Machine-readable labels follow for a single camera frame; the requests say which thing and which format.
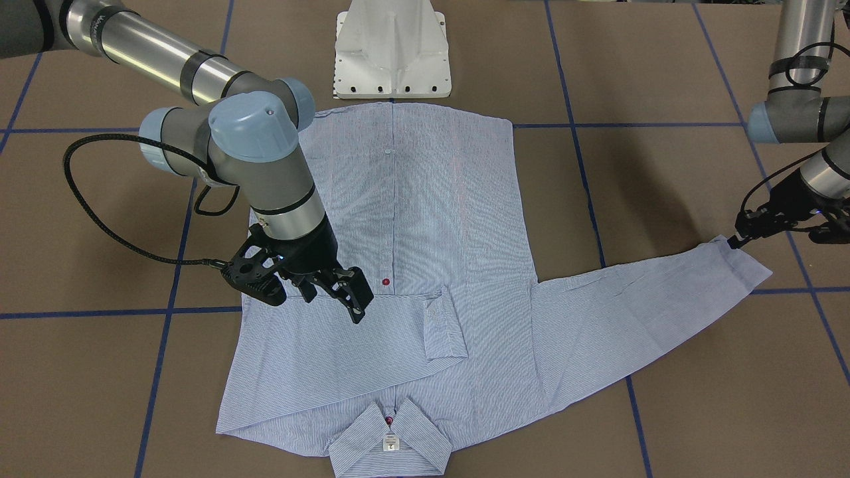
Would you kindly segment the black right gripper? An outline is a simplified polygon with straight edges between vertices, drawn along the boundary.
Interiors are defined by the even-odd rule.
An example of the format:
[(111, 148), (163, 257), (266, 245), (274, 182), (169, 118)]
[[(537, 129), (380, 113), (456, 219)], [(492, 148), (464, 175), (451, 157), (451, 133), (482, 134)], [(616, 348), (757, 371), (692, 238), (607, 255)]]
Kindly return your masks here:
[(317, 296), (317, 288), (321, 288), (342, 303), (353, 324), (365, 318), (365, 309), (374, 299), (373, 290), (361, 268), (340, 268), (338, 243), (327, 216), (315, 229), (297, 239), (274, 238), (261, 222), (256, 224), (256, 235), (270, 239), (282, 266), (278, 275), (292, 282), (304, 302), (311, 303)]

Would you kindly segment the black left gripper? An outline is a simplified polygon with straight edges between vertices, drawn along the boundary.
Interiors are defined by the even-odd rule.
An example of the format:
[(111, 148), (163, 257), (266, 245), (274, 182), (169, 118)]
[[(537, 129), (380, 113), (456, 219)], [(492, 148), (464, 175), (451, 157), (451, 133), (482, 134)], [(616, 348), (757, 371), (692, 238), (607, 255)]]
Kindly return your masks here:
[(817, 244), (847, 244), (848, 199), (829, 199), (816, 193), (795, 171), (773, 187), (768, 202), (738, 212), (737, 245), (784, 231), (805, 232)]

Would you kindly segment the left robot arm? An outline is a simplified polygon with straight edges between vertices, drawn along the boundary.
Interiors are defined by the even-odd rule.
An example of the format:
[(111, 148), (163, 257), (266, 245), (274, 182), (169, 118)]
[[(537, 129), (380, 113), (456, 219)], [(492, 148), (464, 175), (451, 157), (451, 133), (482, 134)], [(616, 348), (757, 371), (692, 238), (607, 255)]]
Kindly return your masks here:
[[(783, 6), (767, 98), (750, 115), (750, 141), (834, 142), (848, 132), (848, 96), (822, 94), (834, 40), (834, 1), (788, 1)], [(570, 56), (558, 40), (558, 21), (544, 1), (574, 160), (596, 241), (591, 258), (604, 260), (614, 239), (613, 215), (599, 215), (602, 193), (643, 193), (626, 209), (647, 222), (643, 235), (661, 241), (673, 229), (692, 230), (690, 212), (674, 212), (669, 184), (658, 181), (653, 160), (632, 139), (672, 139), (684, 151), (681, 127), (580, 127), (578, 90), (570, 95), (567, 70), (595, 62), (591, 52)], [(683, 254), (631, 263), (608, 263), (571, 278), (538, 282), (521, 214), (513, 151), (514, 125), (499, 118), (419, 104), (380, 103), (327, 112), (311, 133), (307, 158), (317, 193), (327, 194), (344, 257), (364, 266), (369, 284), (389, 299), (443, 291), (456, 305), (470, 299), (475, 324), (519, 319), (556, 325), (638, 321), (638, 312), (661, 320), (667, 313), (714, 317), (746, 297), (766, 276), (759, 263), (719, 239)], [(696, 126), (683, 126), (696, 132)], [(626, 199), (638, 195), (626, 194)], [(649, 319), (640, 319), (649, 323)]]

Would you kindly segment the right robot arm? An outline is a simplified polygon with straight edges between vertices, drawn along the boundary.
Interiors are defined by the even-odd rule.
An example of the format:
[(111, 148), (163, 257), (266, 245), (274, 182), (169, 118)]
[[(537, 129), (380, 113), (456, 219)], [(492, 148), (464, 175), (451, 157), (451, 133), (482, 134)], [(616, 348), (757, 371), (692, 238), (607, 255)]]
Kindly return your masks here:
[[(321, 289), (349, 298), (356, 269), (338, 263), (337, 242), (299, 144), (315, 104), (304, 84), (268, 80), (157, 25), (120, 1), (3, 1), (2, 58), (76, 50), (139, 72), (178, 92), (191, 107), (149, 113), (136, 134), (98, 133), (62, 157), (64, 178), (83, 211), (136, 254), (177, 267), (218, 270), (228, 284), (268, 305), (291, 282), (306, 300)], [(128, 142), (149, 165), (243, 194), (257, 222), (227, 260), (168, 258), (137, 247), (97, 217), (76, 184), (73, 155), (97, 142)]]

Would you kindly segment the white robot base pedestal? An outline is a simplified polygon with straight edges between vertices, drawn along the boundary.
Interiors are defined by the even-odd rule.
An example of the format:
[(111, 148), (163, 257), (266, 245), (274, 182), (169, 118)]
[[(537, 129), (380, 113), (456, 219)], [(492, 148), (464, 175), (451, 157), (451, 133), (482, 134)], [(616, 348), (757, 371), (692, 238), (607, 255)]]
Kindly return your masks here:
[(452, 93), (446, 16), (429, 1), (353, 1), (336, 18), (332, 93), (340, 100)]

